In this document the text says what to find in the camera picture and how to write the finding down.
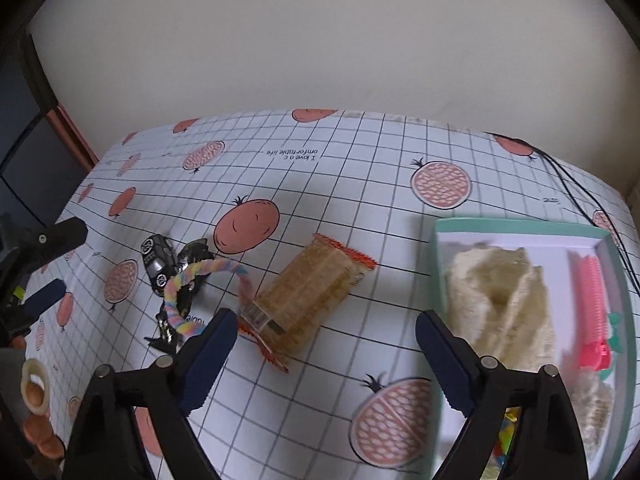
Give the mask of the person left hand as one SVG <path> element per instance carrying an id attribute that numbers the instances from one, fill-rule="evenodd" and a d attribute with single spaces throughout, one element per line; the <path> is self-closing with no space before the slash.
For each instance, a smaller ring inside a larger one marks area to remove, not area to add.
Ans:
<path id="1" fill-rule="evenodd" d="M 24 336 L 14 337 L 2 354 L 1 392 L 9 399 L 9 410 L 18 428 L 43 457 L 60 462 L 66 448 L 50 422 L 51 382 L 47 367 L 38 359 L 26 358 Z"/>

